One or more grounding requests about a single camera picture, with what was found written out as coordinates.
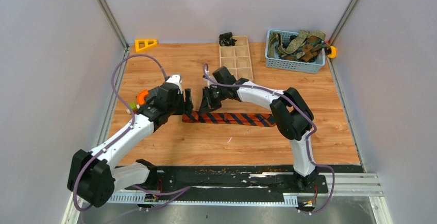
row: camouflage cloth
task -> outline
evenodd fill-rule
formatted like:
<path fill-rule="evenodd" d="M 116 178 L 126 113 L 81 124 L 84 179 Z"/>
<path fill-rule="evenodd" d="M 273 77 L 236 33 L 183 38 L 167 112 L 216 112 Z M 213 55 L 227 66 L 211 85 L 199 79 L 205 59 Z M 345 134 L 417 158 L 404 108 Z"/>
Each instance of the camouflage cloth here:
<path fill-rule="evenodd" d="M 267 55 L 274 58 L 275 50 L 280 59 L 312 63 L 321 49 L 330 48 L 324 39 L 325 34 L 320 31 L 310 33 L 301 30 L 297 37 L 284 48 L 282 35 L 278 32 L 272 32 L 268 40 Z"/>

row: yellow triangular bracket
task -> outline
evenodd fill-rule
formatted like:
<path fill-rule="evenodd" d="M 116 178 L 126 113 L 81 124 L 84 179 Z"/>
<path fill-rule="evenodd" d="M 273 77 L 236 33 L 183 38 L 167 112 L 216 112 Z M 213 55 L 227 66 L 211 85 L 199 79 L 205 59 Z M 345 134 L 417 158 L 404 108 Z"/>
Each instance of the yellow triangular bracket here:
<path fill-rule="evenodd" d="M 140 53 L 157 45 L 157 40 L 135 40 L 135 52 Z"/>

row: gray floor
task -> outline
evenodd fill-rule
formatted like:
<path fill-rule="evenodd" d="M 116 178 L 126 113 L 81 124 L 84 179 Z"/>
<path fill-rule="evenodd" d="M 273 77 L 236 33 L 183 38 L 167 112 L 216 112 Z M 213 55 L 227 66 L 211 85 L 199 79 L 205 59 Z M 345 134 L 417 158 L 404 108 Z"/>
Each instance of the gray floor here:
<path fill-rule="evenodd" d="M 319 196 L 317 205 L 325 200 Z M 133 204 L 105 204 L 83 213 L 86 224 L 103 224 L 105 221 L 128 210 L 138 208 Z M 222 223 L 376 223 L 368 197 L 333 197 L 323 212 L 312 216 L 297 213 L 295 208 L 285 207 L 231 207 L 169 205 L 156 211 L 135 211 L 113 224 L 177 223 L 177 224 L 222 224 Z"/>

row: gray wall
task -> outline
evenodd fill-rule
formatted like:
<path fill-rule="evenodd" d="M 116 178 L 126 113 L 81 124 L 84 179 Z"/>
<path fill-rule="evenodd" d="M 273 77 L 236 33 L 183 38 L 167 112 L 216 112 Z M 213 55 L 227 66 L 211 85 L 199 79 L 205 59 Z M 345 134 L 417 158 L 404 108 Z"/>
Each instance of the gray wall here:
<path fill-rule="evenodd" d="M 394 223 L 435 223 L 437 0 L 360 0 L 333 60 Z"/>
<path fill-rule="evenodd" d="M 1 223 L 59 223 L 122 49 L 96 0 L 0 0 Z"/>
<path fill-rule="evenodd" d="M 267 30 L 322 30 L 330 37 L 350 0 L 107 0 L 126 39 L 215 42 L 220 33 L 265 41 Z"/>

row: wooden organizer tray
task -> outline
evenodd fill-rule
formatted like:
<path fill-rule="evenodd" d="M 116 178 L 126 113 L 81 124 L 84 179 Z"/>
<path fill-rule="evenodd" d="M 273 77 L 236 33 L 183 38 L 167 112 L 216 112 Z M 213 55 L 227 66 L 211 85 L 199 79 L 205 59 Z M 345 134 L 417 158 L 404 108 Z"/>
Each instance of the wooden organizer tray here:
<path fill-rule="evenodd" d="M 237 41 L 235 46 L 220 46 L 220 67 L 224 66 L 235 76 L 254 79 L 252 61 L 250 60 L 249 39 L 247 36 L 232 36 Z"/>

